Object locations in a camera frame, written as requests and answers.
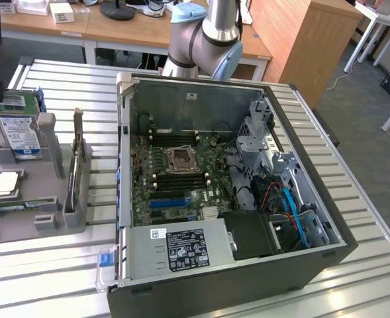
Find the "wooden cabinet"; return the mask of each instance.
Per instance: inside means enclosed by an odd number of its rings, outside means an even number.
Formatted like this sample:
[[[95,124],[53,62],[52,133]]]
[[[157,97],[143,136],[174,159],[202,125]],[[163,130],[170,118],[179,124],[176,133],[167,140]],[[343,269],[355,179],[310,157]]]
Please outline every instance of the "wooden cabinet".
[[[362,14],[345,0],[252,0],[250,13],[273,56],[263,81],[295,84],[314,108]]]

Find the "motherboard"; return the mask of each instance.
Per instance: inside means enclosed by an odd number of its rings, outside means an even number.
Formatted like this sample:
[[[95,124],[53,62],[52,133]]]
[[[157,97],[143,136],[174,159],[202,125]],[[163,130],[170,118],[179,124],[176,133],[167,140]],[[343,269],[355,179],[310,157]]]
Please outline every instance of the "motherboard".
[[[216,219],[238,206],[217,133],[132,134],[134,226]]]

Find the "blue latch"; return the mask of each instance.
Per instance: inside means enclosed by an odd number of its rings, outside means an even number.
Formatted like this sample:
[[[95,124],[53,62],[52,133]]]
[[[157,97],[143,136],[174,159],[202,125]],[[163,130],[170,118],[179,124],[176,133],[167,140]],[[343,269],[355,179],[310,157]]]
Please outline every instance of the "blue latch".
[[[108,267],[114,265],[114,253],[100,254],[99,255],[99,266]]]

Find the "slatted table surface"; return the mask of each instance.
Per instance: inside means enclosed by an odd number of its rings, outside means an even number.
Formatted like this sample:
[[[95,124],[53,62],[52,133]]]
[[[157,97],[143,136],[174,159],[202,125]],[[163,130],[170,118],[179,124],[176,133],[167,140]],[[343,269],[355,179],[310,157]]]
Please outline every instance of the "slatted table surface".
[[[43,88],[62,144],[73,139],[73,109],[83,109],[93,160],[83,233],[0,244],[0,317],[109,316],[106,295],[96,292],[95,274],[97,253],[115,237],[119,71],[123,69],[35,60],[19,66],[11,81],[10,88]],[[359,247],[301,291],[202,317],[390,317],[390,231],[299,93],[288,85],[271,88]],[[276,133],[283,147],[288,146],[279,124]]]

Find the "green circuit board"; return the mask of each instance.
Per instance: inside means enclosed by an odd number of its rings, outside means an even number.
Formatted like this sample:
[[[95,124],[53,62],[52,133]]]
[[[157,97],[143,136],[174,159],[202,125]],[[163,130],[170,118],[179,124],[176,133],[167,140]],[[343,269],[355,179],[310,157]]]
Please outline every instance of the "green circuit board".
[[[233,194],[230,174],[224,164],[215,164],[217,154],[225,143],[211,145],[211,133],[199,135],[199,142],[191,151],[195,163],[202,173],[207,172],[211,184],[203,189],[184,190],[187,207],[150,208],[150,194],[155,192],[154,174],[167,174],[167,150],[172,147],[152,146],[146,136],[131,135],[132,156],[132,215],[134,226],[145,226],[179,221],[202,219],[204,207],[217,207],[220,213],[235,208],[237,200]]]

